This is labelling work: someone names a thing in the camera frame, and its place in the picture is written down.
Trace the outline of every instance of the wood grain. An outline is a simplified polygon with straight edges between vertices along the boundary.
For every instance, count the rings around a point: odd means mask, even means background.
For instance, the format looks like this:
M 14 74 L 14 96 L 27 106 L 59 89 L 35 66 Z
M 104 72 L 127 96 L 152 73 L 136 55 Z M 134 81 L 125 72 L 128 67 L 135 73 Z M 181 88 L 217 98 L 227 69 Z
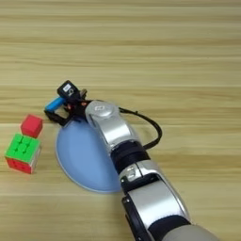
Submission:
M 82 189 L 56 162 L 59 127 L 42 110 L 66 79 L 158 121 L 164 136 L 150 156 L 193 220 L 240 240 L 239 0 L 2 0 L 0 33 L 1 240 L 133 240 L 121 193 Z M 28 113 L 44 118 L 33 175 L 4 158 Z M 143 143 L 154 137 L 126 119 Z

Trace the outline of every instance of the wire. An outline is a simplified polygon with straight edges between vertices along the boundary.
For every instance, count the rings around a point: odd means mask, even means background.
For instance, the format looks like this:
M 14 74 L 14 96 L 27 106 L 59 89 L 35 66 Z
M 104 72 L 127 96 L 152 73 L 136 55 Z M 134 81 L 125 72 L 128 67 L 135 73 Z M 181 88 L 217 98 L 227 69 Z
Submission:
M 152 120 L 152 119 L 150 119 L 150 118 L 148 118 L 148 117 L 146 117 L 142 114 L 139 114 L 138 111 L 132 111 L 132 110 L 124 109 L 124 108 L 121 108 L 121 107 L 119 107 L 119 109 L 120 109 L 120 112 L 123 113 L 123 114 L 131 114 L 131 115 L 135 115 L 135 116 L 138 116 L 138 117 L 142 118 L 143 120 L 150 123 L 154 127 L 154 129 L 156 130 L 157 138 L 155 140 L 151 141 L 150 143 L 144 145 L 143 147 L 145 148 L 145 150 L 148 150 L 148 149 L 156 146 L 159 143 L 159 141 L 162 137 L 162 129 L 159 126 L 158 123 L 156 123 L 154 120 Z

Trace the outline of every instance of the red cube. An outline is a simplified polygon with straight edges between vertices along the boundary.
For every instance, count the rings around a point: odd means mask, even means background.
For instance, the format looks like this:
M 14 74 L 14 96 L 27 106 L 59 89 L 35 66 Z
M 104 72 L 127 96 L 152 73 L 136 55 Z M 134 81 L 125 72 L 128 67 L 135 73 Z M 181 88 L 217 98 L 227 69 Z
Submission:
M 21 125 L 23 135 L 37 138 L 42 129 L 42 119 L 33 115 L 28 115 Z

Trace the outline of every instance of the toy block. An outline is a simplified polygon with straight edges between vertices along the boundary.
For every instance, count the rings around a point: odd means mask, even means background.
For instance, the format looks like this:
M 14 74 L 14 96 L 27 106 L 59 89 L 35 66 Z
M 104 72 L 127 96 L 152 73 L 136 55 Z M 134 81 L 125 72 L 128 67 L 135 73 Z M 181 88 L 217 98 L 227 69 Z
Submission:
M 40 141 L 16 134 L 6 152 L 8 166 L 26 173 L 33 173 L 40 154 Z
M 33 115 L 28 115 L 21 125 L 23 135 L 37 138 L 42 129 L 42 119 Z

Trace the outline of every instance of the blue round plate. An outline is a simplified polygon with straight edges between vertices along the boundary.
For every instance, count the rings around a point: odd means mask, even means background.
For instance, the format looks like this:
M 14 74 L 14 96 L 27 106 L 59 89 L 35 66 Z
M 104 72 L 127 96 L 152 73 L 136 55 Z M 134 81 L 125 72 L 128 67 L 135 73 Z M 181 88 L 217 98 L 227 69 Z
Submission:
M 104 143 L 84 120 L 73 120 L 60 129 L 56 157 L 66 175 L 78 185 L 102 193 L 121 190 Z

